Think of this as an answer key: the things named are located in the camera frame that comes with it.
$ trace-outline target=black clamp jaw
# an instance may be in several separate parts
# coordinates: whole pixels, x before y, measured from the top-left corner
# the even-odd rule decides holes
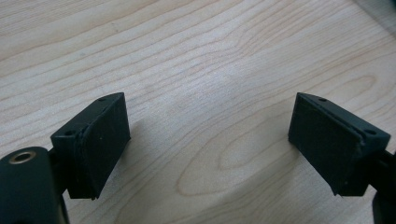
[[[396,223],[396,157],[385,149],[390,135],[315,95],[297,93],[289,129],[294,144],[332,188],[334,195],[377,194],[374,220]]]
[[[0,160],[0,223],[69,223],[62,194],[98,198],[130,140],[122,92],[102,97],[51,137]]]

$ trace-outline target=wooden table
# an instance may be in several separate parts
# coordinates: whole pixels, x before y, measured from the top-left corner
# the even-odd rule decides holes
[[[125,92],[132,140],[72,223],[373,223],[287,137],[298,91],[396,136],[395,36],[354,1],[8,0],[0,52],[0,157]]]

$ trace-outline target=wood grain surface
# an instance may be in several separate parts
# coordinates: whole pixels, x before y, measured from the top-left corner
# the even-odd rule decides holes
[[[71,223],[373,223],[287,138],[297,91],[396,136],[395,36],[356,2],[0,2],[0,157],[118,91],[132,140]]]

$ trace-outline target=light wood tabletop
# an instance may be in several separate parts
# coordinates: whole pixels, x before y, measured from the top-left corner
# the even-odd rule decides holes
[[[396,39],[357,2],[0,2],[0,157],[119,91],[132,139],[71,223],[373,223],[287,137],[298,91],[396,136]]]

